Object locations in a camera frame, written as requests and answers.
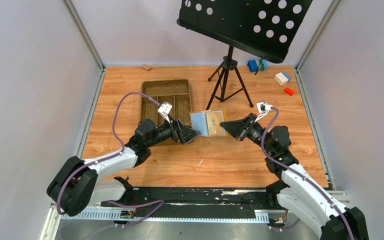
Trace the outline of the yellow leather card holder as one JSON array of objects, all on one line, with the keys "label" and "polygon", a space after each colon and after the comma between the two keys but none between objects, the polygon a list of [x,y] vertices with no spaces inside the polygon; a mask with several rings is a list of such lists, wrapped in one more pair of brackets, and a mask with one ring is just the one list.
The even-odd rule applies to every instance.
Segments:
[{"label": "yellow leather card holder", "polygon": [[226,110],[202,110],[189,113],[191,127],[202,137],[225,137],[227,131],[221,126],[227,118]]}]

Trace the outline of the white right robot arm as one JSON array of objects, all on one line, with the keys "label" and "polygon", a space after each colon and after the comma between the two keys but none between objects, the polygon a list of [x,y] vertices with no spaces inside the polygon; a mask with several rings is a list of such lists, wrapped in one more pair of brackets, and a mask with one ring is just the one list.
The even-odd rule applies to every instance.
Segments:
[{"label": "white right robot arm", "polygon": [[278,177],[267,186],[275,202],[292,211],[321,240],[367,240],[369,233],[364,213],[349,208],[321,187],[289,150],[292,144],[287,126],[271,129],[257,122],[256,114],[224,121],[220,126],[241,142],[249,139],[261,147],[266,166]]}]

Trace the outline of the beige illustrated card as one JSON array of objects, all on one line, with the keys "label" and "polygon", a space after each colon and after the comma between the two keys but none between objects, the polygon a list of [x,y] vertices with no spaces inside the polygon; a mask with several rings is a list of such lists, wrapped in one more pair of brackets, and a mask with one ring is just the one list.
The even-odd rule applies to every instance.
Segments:
[{"label": "beige illustrated card", "polygon": [[226,134],[220,125],[224,121],[224,113],[221,110],[207,112],[206,120],[209,136],[224,136]]}]

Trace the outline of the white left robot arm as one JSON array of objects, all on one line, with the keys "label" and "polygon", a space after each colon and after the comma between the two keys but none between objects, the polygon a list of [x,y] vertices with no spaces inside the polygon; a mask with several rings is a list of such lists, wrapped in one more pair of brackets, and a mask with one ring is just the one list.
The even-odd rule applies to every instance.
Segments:
[{"label": "white left robot arm", "polygon": [[72,156],[66,160],[47,187],[46,194],[56,203],[60,215],[78,215],[88,205],[123,198],[130,185],[125,180],[101,180],[122,170],[135,168],[151,155],[151,147],[172,139],[188,144],[200,131],[184,125],[179,119],[156,126],[151,119],[138,123],[134,135],[121,149],[82,160]]}]

